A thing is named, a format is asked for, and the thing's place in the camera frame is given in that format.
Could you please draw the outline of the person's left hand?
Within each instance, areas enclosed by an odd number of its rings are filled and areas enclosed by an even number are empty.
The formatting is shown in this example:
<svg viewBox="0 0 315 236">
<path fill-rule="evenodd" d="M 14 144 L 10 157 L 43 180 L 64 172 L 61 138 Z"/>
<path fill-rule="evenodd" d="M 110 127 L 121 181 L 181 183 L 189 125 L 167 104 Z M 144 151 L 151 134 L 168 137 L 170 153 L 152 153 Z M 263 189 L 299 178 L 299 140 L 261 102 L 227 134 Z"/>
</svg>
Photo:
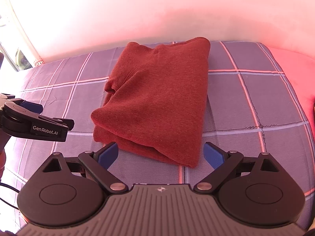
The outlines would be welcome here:
<svg viewBox="0 0 315 236">
<path fill-rule="evenodd" d="M 5 133 L 2 129 L 0 130 L 0 178 L 3 176 L 6 163 L 5 146 L 10 138 L 10 135 Z"/>
</svg>

